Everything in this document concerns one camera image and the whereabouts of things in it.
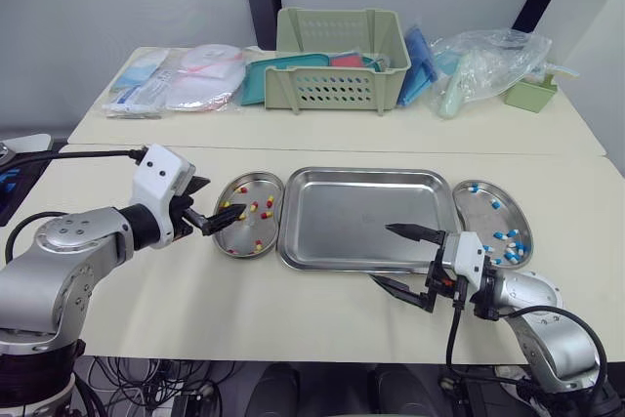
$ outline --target table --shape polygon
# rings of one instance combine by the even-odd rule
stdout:
[[[69,146],[66,150],[111,146]],[[257,169],[286,181],[311,166],[434,170],[453,187],[471,178],[505,189],[534,235],[528,268],[552,279],[565,305],[602,338],[610,361],[625,359],[623,179],[602,157],[292,151],[176,147],[212,180],[195,195],[211,213],[223,187]],[[42,210],[124,207],[135,165],[124,157],[53,162],[8,229]],[[16,252],[30,243],[24,231]],[[403,277],[423,288],[423,275]],[[406,305],[361,273],[294,271],[275,252],[234,260],[194,233],[146,249],[95,289],[83,329],[88,354],[238,360],[444,362],[452,308]],[[454,360],[524,363],[504,321],[463,316]]]
[[[139,48],[128,63],[149,49]],[[341,110],[305,110],[295,115],[284,109],[240,106],[221,112],[171,113],[146,121],[107,119],[102,102],[109,86],[69,137],[71,144],[605,155],[562,92],[537,114],[493,98],[467,104],[456,118],[447,121],[423,103],[396,108],[384,116]]]

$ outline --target clear plastic bag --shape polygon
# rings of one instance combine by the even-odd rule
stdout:
[[[155,119],[165,109],[165,97],[176,75],[174,70],[157,70],[143,85],[111,93],[103,104],[106,117]]]
[[[239,48],[198,46],[180,58],[165,107],[175,111],[223,110],[235,103],[235,92],[244,78],[245,60]]]
[[[432,46],[440,80],[438,113],[453,117],[462,103],[505,92],[545,61],[551,39],[513,29],[466,31]]]

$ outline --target black cable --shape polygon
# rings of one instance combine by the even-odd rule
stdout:
[[[449,336],[447,337],[447,350],[445,353],[445,365],[451,374],[462,379],[471,379],[476,381],[487,381],[489,383],[506,383],[508,385],[522,385],[530,386],[529,382],[521,380],[513,380],[511,378],[502,378],[499,376],[482,376],[475,373],[468,373],[465,371],[457,370],[453,367],[452,356],[453,346],[456,342],[456,334],[458,332],[458,325],[460,324],[460,316],[462,315],[461,309],[455,309],[453,312],[453,319],[451,321],[451,329],[449,330]]]
[[[102,158],[107,156],[129,156],[130,158],[141,161],[146,155],[147,149],[131,149],[131,150],[101,150],[101,151],[68,151],[67,153],[56,153],[53,151],[41,152],[42,154],[27,156],[13,162],[0,166],[0,173],[13,170],[27,163],[35,163],[37,161],[64,160],[68,158]]]
[[[91,402],[91,395],[89,394],[88,386],[77,374],[74,373],[74,376],[76,378],[76,389],[80,394],[83,404],[85,404],[85,410],[87,410],[87,417],[96,417],[94,404]]]
[[[82,381],[82,379],[79,376],[77,376],[76,379]],[[106,408],[104,407],[104,403],[100,399],[100,396],[98,396],[98,393],[96,393],[84,381],[82,381],[82,384],[85,385],[85,388],[86,388],[87,392],[91,396],[91,401],[96,406],[96,410],[98,411],[98,415],[100,415],[100,417],[108,417],[108,412],[106,412]]]
[[[236,361],[232,361],[232,366],[230,367],[230,371],[226,374],[226,376],[224,378],[222,378],[221,380],[217,380],[215,381],[216,385],[221,385],[222,383],[224,383],[228,378],[231,378],[234,375],[234,366],[236,365]]]
[[[31,222],[39,219],[45,219],[47,217],[62,217],[63,215],[67,215],[65,212],[39,212],[38,214],[31,215],[30,217],[26,217],[21,222],[19,222],[16,227],[9,233],[9,237],[7,238],[7,244],[4,249],[4,258],[9,264],[13,261],[13,248],[16,244],[16,239],[20,235],[20,232],[24,229],[24,227]]]
[[[508,385],[535,388],[527,380],[513,380],[511,378],[502,378],[498,376],[482,376],[475,373],[459,371],[453,367],[453,346],[456,342],[456,334],[458,333],[458,326],[460,325],[460,316],[462,315],[462,311],[465,308],[465,302],[467,300],[468,281],[465,277],[460,276],[458,277],[456,283],[457,296],[454,298],[453,301],[453,319],[451,321],[451,328],[449,329],[449,336],[447,337],[447,350],[445,352],[445,365],[447,366],[449,372],[457,378],[461,379],[468,378],[475,381],[485,381],[489,383],[506,383]]]
[[[605,353],[604,345],[602,344],[601,339],[599,338],[597,333],[593,330],[593,328],[590,327],[581,317],[571,312],[568,312],[567,310],[563,310],[562,308],[539,305],[535,307],[523,308],[521,310],[517,310],[515,312],[508,313],[508,314],[502,314],[502,316],[519,317],[519,316],[523,316],[524,314],[536,313],[536,312],[548,312],[548,313],[561,314],[562,316],[569,318],[571,321],[575,322],[578,326],[584,329],[584,331],[586,331],[586,334],[590,336],[591,340],[595,344],[595,347],[597,348],[597,353],[599,355],[599,373],[597,374],[597,381],[595,382],[595,385],[593,386],[592,391],[590,392],[590,395],[588,397],[587,406],[589,408],[588,412],[590,412],[590,408],[592,408],[592,405],[594,404],[595,399],[597,399],[597,395],[599,394],[602,387],[604,386],[605,377],[607,376],[607,354]]]

